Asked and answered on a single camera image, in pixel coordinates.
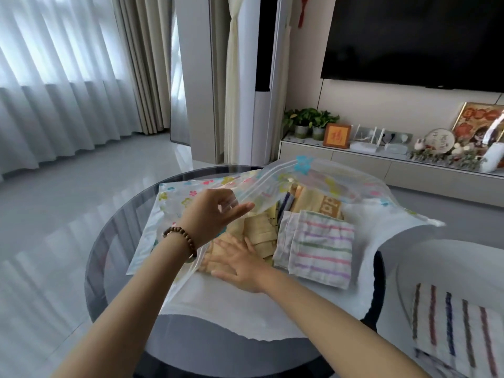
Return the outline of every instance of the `round glass table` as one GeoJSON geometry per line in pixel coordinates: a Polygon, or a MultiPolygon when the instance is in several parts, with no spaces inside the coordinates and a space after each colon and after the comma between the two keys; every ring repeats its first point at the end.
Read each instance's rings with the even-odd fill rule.
{"type": "MultiPolygon", "coordinates": [[[[258,167],[215,166],[189,171],[160,183],[217,178],[258,167]]],[[[159,184],[133,197],[104,226],[86,267],[85,294],[94,322],[127,284],[126,276],[159,184]]],[[[361,321],[376,331],[385,295],[385,269],[375,257],[375,293],[361,321]]],[[[330,377],[333,370],[307,338],[257,341],[189,316],[159,316],[135,370],[138,378],[330,377]]]]}

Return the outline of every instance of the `beaded bracelet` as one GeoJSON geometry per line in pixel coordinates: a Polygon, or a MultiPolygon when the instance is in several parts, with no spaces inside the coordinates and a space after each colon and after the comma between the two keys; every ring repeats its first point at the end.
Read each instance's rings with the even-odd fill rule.
{"type": "Polygon", "coordinates": [[[180,233],[183,237],[186,238],[186,241],[189,244],[189,249],[191,251],[191,257],[189,258],[190,260],[195,259],[198,256],[198,253],[196,252],[196,248],[194,246],[194,242],[192,241],[191,237],[184,229],[182,229],[180,227],[170,227],[166,231],[163,232],[163,237],[168,236],[168,234],[170,232],[180,233]]]}

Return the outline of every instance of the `television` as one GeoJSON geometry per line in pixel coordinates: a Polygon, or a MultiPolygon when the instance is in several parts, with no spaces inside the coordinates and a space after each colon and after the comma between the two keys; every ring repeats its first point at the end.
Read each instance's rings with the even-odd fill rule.
{"type": "Polygon", "coordinates": [[[336,0],[321,78],[504,91],[504,0],[336,0]]]}

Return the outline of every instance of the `white curtain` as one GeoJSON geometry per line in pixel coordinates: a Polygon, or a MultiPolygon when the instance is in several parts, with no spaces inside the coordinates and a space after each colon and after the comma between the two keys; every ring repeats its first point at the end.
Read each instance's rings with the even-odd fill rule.
{"type": "Polygon", "coordinates": [[[273,140],[271,142],[270,161],[274,162],[278,157],[278,147],[282,139],[282,120],[285,111],[285,101],[287,99],[287,80],[289,78],[289,52],[290,52],[290,18],[292,12],[292,2],[289,4],[288,15],[285,23],[285,33],[282,45],[282,60],[280,66],[280,88],[278,102],[275,113],[275,126],[273,127],[273,140]]]}
{"type": "Polygon", "coordinates": [[[142,131],[170,128],[172,0],[112,0],[135,88],[142,131]]]}
{"type": "Polygon", "coordinates": [[[110,0],[0,0],[0,177],[141,131],[110,0]]]}
{"type": "Polygon", "coordinates": [[[238,160],[238,117],[240,74],[238,68],[238,14],[243,0],[229,0],[231,23],[227,42],[226,61],[226,111],[224,116],[224,162],[236,164],[238,160]]]}

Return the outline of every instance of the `gold picture frame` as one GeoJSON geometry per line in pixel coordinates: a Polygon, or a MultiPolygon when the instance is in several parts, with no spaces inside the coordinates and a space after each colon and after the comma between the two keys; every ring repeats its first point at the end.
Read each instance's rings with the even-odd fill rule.
{"type": "Polygon", "coordinates": [[[504,105],[492,105],[487,103],[466,102],[453,125],[452,133],[457,143],[467,145],[473,143],[479,155],[484,155],[488,147],[494,142],[500,141],[504,135],[504,121],[502,121],[491,134],[488,145],[482,143],[482,139],[488,128],[504,112],[504,105]]]}

